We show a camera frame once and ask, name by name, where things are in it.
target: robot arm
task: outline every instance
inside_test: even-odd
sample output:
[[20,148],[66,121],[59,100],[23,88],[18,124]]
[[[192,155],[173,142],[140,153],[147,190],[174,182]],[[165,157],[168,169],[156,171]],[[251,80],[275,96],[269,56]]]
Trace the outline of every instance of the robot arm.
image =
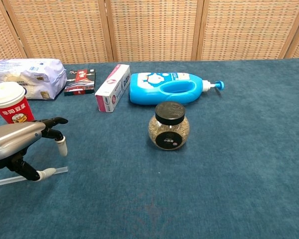
[[65,136],[60,131],[52,129],[59,123],[65,124],[68,120],[57,117],[0,126],[0,169],[7,167],[10,171],[15,171],[32,181],[40,181],[53,175],[55,168],[37,171],[23,160],[23,156],[29,146],[42,137],[54,139],[61,155],[66,156]]

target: plastic package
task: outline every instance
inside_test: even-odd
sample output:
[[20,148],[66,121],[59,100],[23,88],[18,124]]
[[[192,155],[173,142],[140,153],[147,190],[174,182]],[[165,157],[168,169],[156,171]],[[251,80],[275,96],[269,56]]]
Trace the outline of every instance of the plastic package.
[[57,59],[0,60],[0,83],[23,86],[27,99],[53,100],[66,84],[66,70]]
[[149,121],[149,137],[157,147],[178,149],[187,141],[189,131],[183,105],[168,101],[156,106],[155,115]]

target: paper cup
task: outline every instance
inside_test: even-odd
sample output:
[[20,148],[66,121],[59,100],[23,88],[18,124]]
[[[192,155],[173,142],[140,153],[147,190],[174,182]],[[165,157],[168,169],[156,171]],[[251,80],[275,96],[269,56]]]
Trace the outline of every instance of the paper cup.
[[17,82],[0,83],[0,115],[7,123],[34,120],[25,89]]

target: blue detergent bottle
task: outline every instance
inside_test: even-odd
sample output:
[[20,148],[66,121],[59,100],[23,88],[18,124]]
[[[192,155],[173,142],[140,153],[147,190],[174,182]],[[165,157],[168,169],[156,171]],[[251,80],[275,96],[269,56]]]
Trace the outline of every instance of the blue detergent bottle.
[[157,105],[164,101],[186,104],[210,88],[223,90],[224,83],[211,84],[188,73],[135,73],[131,75],[130,101],[138,105]]

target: glass jar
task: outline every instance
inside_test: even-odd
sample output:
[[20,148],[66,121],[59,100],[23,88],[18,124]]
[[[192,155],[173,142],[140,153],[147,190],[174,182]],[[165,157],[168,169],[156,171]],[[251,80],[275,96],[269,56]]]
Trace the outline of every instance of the glass jar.
[[168,101],[156,106],[149,121],[149,137],[157,147],[178,149],[187,141],[188,134],[189,122],[183,105]]

